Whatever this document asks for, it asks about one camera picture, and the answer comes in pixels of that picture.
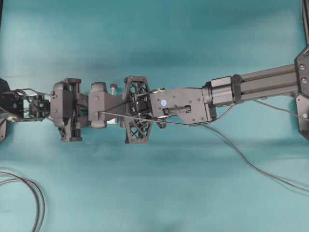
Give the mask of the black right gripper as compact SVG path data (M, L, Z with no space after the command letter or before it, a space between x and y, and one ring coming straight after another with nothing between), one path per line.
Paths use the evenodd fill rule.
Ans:
M126 117L120 118L121 127L126 129L126 144L144 144L150 137L153 123L149 98L150 88L144 76L128 76L124 79L126 102Z

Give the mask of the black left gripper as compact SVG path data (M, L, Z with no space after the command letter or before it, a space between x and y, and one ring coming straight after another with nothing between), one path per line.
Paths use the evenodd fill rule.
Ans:
M81 79L66 78L53 87L50 117L63 142L81 141L81 128L88 126L87 116L81 115L88 108L88 96L80 92L80 84Z

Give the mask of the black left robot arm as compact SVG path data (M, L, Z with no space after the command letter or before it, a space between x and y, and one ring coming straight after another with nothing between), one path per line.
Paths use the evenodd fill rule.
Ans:
M58 128L64 142L81 141L81 129L90 125L88 96L80 92L80 79L67 78L54 84L50 94L29 89L9 88L7 81L0 80L0 140L6 138L7 123L51 120Z

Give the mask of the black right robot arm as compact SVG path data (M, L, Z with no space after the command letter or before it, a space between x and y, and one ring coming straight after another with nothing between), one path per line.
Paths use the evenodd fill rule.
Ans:
M150 90L142 76L125 79L128 102L121 125L126 143L146 143L153 123L165 127L170 116L184 124L200 126L218 119L216 108L279 95L295 98L298 130L309 136L309 51L303 50L294 64L213 79L201 88Z

